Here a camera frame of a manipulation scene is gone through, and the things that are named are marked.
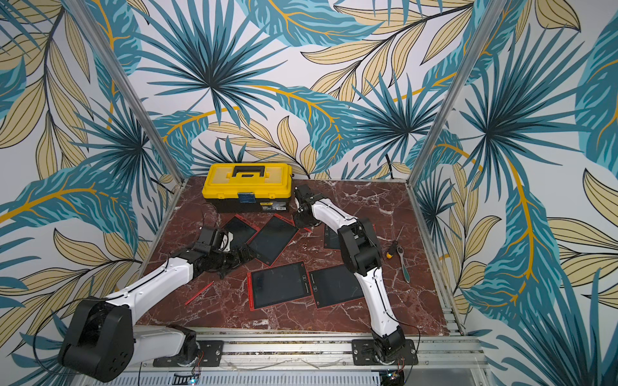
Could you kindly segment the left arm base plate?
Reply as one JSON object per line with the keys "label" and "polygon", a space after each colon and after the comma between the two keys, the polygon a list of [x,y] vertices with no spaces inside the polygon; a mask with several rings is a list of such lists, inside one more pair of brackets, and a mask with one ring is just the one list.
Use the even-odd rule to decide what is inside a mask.
{"label": "left arm base plate", "polygon": [[179,354],[153,360],[155,368],[216,368],[220,366],[224,342],[198,340],[182,347]]}

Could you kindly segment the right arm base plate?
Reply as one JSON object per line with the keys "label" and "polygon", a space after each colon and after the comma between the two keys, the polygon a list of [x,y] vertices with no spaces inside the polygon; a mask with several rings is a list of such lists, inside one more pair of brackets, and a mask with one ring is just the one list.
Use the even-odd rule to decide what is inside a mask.
{"label": "right arm base plate", "polygon": [[373,339],[354,339],[351,346],[355,366],[395,366],[396,364],[415,366],[418,364],[415,342],[412,339],[406,339],[404,345],[394,351],[379,349]]}

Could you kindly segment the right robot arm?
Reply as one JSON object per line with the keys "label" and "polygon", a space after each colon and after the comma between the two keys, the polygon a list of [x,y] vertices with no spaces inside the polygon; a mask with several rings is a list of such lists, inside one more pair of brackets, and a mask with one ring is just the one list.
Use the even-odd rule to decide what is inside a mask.
{"label": "right robot arm", "polygon": [[382,249],[373,224],[348,214],[321,193],[306,184],[294,188],[296,213],[300,228],[324,224],[338,236],[341,257],[346,268],[360,284],[370,312],[373,350],[381,363],[397,360],[406,337],[395,318],[383,280]]}

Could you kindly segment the writing tablet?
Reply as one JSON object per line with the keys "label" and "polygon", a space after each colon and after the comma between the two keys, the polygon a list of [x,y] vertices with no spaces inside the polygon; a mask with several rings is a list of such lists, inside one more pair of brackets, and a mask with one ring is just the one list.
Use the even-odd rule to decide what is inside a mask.
{"label": "writing tablet", "polygon": [[298,231],[299,228],[288,219],[275,215],[256,233],[248,246],[260,262],[272,266]]}
{"label": "writing tablet", "polygon": [[309,278],[318,309],[364,297],[359,282],[344,265],[314,270],[309,273]]}
{"label": "writing tablet", "polygon": [[251,310],[304,299],[312,294],[303,262],[249,273],[248,291]]}
{"label": "writing tablet", "polygon": [[230,242],[230,249],[238,249],[246,245],[258,232],[257,228],[250,225],[239,216],[231,218],[223,227],[225,231],[231,233],[233,239]]}
{"label": "writing tablet", "polygon": [[340,243],[336,231],[333,231],[327,225],[324,227],[323,247],[325,249],[339,249]]}

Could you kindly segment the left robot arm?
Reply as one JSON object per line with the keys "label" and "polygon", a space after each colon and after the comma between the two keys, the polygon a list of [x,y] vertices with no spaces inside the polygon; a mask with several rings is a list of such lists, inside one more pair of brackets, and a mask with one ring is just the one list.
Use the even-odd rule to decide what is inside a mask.
{"label": "left robot arm", "polygon": [[233,233],[204,227],[197,240],[170,255],[135,283],[104,298],[78,302],[58,354],[59,365],[109,382],[134,364],[149,360],[195,367],[203,357],[196,332],[182,326],[149,330],[135,324],[178,288],[215,273],[224,278],[257,257],[247,245],[233,247]]}

